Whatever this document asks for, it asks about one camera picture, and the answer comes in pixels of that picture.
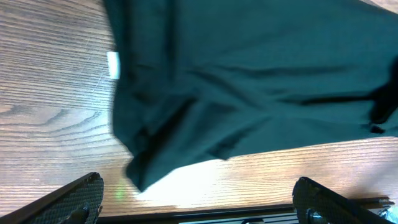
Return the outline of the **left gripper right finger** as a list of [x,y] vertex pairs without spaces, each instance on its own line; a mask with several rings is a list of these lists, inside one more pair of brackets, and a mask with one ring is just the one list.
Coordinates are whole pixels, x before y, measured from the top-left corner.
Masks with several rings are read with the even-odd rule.
[[292,201],[300,224],[392,224],[308,177],[296,182]]

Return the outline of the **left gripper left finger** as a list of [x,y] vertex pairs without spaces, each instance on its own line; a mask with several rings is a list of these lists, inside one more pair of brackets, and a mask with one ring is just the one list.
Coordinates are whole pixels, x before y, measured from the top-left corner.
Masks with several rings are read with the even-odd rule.
[[101,212],[104,180],[90,172],[46,196],[1,217],[1,224],[95,224]]

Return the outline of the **black t-shirt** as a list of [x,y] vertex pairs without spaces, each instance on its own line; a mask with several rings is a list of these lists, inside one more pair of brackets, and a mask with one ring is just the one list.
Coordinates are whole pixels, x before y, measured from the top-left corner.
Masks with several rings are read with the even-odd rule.
[[141,191],[212,159],[397,135],[397,14],[352,0],[105,1]]

